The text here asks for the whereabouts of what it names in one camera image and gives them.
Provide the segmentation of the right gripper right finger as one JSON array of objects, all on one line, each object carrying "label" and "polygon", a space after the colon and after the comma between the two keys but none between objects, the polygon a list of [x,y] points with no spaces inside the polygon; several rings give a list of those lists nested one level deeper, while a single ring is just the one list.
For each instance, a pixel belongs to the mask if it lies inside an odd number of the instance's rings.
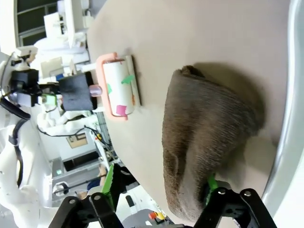
[{"label": "right gripper right finger", "polygon": [[209,177],[205,185],[205,207],[195,228],[216,228],[223,217],[232,218],[239,228],[275,228],[266,206],[254,189],[239,193],[223,186],[226,182]]}]

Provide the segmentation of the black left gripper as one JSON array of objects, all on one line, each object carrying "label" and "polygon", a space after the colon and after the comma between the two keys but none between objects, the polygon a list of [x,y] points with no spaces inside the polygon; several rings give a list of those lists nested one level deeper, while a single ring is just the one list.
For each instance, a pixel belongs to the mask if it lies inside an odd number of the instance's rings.
[{"label": "black left gripper", "polygon": [[10,79],[10,91],[34,96],[31,106],[35,105],[57,105],[57,96],[52,94],[41,94],[41,90],[59,90],[59,83],[47,82],[38,84],[39,72],[35,69],[23,71],[14,70]]}]

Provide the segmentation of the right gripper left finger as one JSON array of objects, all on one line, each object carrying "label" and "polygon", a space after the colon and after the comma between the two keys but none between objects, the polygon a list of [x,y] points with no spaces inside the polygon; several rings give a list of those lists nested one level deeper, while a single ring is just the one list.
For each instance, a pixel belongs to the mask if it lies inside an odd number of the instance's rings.
[{"label": "right gripper left finger", "polygon": [[96,192],[85,199],[66,197],[49,227],[86,228],[91,222],[98,222],[103,228],[122,228],[116,209],[123,190],[121,167],[113,164],[101,192]]}]

